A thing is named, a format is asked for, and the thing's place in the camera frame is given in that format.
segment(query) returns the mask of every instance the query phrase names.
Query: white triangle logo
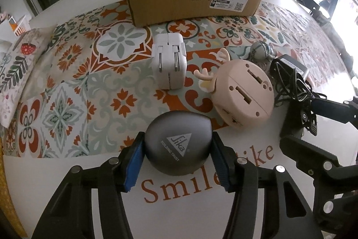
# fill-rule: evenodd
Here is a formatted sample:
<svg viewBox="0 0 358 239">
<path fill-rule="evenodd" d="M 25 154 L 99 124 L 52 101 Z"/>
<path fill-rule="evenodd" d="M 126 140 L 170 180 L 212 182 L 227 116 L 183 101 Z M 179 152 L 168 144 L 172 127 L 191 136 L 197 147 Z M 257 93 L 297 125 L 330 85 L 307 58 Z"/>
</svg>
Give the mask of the white triangle logo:
<svg viewBox="0 0 358 239">
<path fill-rule="evenodd" d="M 171 145 L 173 145 L 174 148 L 179 152 L 179 154 L 184 157 L 191 135 L 192 134 L 189 133 L 189 134 L 167 137 L 167 139 L 171 143 Z"/>
</svg>

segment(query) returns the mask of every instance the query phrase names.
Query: gray round object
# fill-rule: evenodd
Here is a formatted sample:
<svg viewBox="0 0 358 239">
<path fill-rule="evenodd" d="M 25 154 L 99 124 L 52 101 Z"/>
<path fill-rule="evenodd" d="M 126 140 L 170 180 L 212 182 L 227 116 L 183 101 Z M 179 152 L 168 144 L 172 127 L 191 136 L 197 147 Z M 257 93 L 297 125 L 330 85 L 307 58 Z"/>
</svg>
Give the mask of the gray round object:
<svg viewBox="0 0 358 239">
<path fill-rule="evenodd" d="M 78 173 L 81 170 L 81 167 L 78 165 L 72 166 L 71 172 L 72 173 Z"/>
<path fill-rule="evenodd" d="M 187 175 L 199 169 L 210 153 L 211 121 L 187 111 L 158 116 L 145 132 L 145 154 L 160 172 Z"/>
<path fill-rule="evenodd" d="M 277 170 L 278 172 L 283 173 L 283 172 L 285 172 L 286 169 L 285 169 L 282 165 L 277 165 L 277 166 L 276 166 L 276 170 Z"/>
<path fill-rule="evenodd" d="M 239 158 L 237 159 L 237 163 L 238 163 L 238 164 L 246 164 L 246 163 L 247 163 L 247 160 L 246 160 L 246 158 L 239 157 Z"/>
<path fill-rule="evenodd" d="M 333 202 L 327 201 L 323 206 L 323 211 L 326 214 L 329 214 L 330 212 L 332 212 L 332 210 L 333 210 Z"/>
<path fill-rule="evenodd" d="M 111 165 L 115 165 L 119 162 L 119 159 L 117 157 L 112 157 L 108 160 L 108 163 Z"/>
<path fill-rule="evenodd" d="M 332 163 L 331 163 L 330 161 L 325 161 L 325 162 L 323 163 L 323 168 L 324 168 L 325 170 L 331 170 L 331 169 L 332 169 Z"/>
</svg>

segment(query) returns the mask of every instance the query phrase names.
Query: gray ornament ball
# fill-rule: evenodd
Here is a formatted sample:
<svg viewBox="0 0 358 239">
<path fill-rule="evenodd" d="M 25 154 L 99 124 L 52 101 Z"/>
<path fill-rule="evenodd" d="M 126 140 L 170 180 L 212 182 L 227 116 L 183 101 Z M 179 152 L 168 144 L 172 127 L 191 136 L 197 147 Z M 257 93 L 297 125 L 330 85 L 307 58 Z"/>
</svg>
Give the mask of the gray ornament ball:
<svg viewBox="0 0 358 239">
<path fill-rule="evenodd" d="M 264 41 L 257 41 L 250 47 L 250 59 L 256 61 L 271 61 L 275 59 L 277 52 Z"/>
<path fill-rule="evenodd" d="M 199 169 L 210 152 L 211 121 L 187 111 L 161 114 L 145 132 L 145 154 L 160 172 L 187 175 Z"/>
</svg>

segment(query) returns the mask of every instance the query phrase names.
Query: metal screw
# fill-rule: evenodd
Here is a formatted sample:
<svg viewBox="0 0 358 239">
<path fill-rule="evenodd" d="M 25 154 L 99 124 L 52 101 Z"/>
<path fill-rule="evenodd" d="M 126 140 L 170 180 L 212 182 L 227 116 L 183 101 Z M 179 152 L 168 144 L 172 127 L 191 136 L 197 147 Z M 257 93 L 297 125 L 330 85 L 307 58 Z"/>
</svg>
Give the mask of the metal screw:
<svg viewBox="0 0 358 239">
<path fill-rule="evenodd" d="M 332 212 L 332 210 L 333 210 L 333 202 L 331 201 L 326 202 L 323 206 L 323 211 L 326 214 L 329 214 L 330 212 Z"/>
<path fill-rule="evenodd" d="M 325 170 L 331 170 L 331 169 L 332 169 L 332 163 L 331 163 L 330 161 L 325 161 L 325 162 L 323 163 L 323 168 L 324 168 Z"/>
<path fill-rule="evenodd" d="M 111 165 L 115 165 L 119 162 L 119 159 L 117 157 L 112 157 L 108 160 L 108 163 Z"/>
<path fill-rule="evenodd" d="M 246 160 L 246 158 L 239 157 L 239 158 L 237 159 L 237 163 L 238 163 L 238 164 L 246 164 L 246 163 L 247 163 L 247 160 Z"/>
<path fill-rule="evenodd" d="M 75 165 L 71 168 L 72 173 L 78 173 L 81 170 L 81 167 L 78 165 Z"/>
<path fill-rule="evenodd" d="M 285 169 L 282 165 L 277 165 L 277 166 L 276 166 L 276 170 L 277 170 L 278 172 L 284 173 L 286 169 Z"/>
</svg>

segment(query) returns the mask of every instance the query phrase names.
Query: strawberry pattern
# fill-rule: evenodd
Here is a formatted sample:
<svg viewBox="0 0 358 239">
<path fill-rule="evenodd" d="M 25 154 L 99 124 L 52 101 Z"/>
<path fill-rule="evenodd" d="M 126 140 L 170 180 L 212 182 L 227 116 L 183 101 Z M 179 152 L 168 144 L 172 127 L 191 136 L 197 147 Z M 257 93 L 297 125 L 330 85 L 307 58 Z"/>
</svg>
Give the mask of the strawberry pattern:
<svg viewBox="0 0 358 239">
<path fill-rule="evenodd" d="M 23 43 L 21 45 L 21 53 L 24 55 L 31 55 L 33 52 L 35 52 L 36 46 L 31 43 Z"/>
</svg>

